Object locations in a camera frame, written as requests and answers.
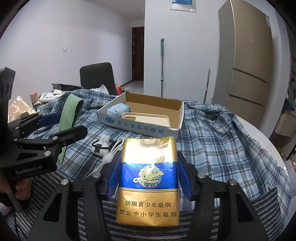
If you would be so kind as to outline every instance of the refrigerator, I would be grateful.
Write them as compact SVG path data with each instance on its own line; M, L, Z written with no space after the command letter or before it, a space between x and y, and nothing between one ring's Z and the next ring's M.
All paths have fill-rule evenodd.
M220 53L213 104L259 127L269 98L273 42L268 16L243 0L219 10Z

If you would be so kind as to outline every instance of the metal pole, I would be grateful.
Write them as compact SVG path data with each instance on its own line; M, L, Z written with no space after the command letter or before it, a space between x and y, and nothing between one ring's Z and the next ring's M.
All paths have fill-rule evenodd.
M160 56L161 56L161 98L163 97L163 42L164 39L160 41Z
M211 68L207 71L207 87L205 88L205 98L204 98L204 104L207 99L207 91L209 89L209 81L210 81L210 73L211 73Z

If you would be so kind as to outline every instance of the human hand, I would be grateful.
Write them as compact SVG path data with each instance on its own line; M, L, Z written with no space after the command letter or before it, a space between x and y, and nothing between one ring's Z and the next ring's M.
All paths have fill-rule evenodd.
M24 179L20 180L16 183L15 188L17 192L15 196L17 199L26 200L31 196L31 185L32 179ZM0 173L0 192L1 193L10 193L10 187L7 180L3 177L2 173Z

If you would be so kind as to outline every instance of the green strap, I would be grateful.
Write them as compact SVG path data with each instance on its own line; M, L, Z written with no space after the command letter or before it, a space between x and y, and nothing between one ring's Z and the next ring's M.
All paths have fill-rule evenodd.
M83 99L76 95L70 94L64 104L61 118L59 120L58 132L71 129L74 127L83 107ZM63 164L67 147L62 148L59 154L59 161Z

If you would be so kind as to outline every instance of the metal screw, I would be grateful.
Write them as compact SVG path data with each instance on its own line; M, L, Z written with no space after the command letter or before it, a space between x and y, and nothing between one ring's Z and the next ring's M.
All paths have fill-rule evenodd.
M236 182L236 180L231 179L231 180L229 180L229 184L231 186L235 186L237 184L237 182Z
M206 175L205 175L204 173L198 173L197 176L198 176L199 178L205 178L205 177L206 177Z
M99 172L95 172L92 175L94 178L99 178L101 176L101 174Z
M51 154L50 151L46 151L46 152L44 152L44 155L45 155L45 156L50 156L50 154Z
M62 185L66 185L66 184L68 184L68 182L69 182L68 179L63 179L63 180L61 180L61 184L62 184Z

